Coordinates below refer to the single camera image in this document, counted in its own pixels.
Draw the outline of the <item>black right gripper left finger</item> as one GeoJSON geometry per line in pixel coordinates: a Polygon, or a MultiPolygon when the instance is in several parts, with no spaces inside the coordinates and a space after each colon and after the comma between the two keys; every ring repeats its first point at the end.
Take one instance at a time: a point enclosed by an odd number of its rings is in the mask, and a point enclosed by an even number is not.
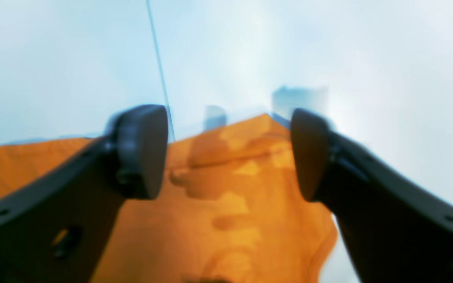
{"type": "Polygon", "coordinates": [[[167,107],[140,105],[0,199],[0,283],[88,283],[123,204],[158,197],[167,146],[167,107]]]}

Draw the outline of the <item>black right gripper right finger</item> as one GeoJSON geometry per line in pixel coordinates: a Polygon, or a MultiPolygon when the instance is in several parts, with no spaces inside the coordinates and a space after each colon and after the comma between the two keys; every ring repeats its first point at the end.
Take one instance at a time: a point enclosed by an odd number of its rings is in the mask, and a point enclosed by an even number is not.
{"type": "Polygon", "coordinates": [[[333,213],[362,283],[453,283],[453,206],[302,108],[291,144],[302,197],[333,213]]]}

